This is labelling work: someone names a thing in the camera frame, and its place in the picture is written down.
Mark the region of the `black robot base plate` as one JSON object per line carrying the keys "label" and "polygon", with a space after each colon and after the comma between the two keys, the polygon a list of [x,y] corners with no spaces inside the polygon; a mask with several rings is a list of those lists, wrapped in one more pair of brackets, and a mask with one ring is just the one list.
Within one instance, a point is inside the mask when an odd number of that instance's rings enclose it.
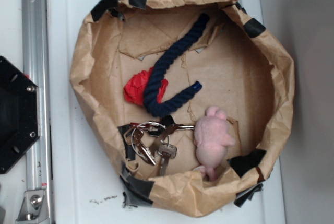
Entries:
{"label": "black robot base plate", "polygon": [[1,174],[38,138],[38,86],[1,56]]}

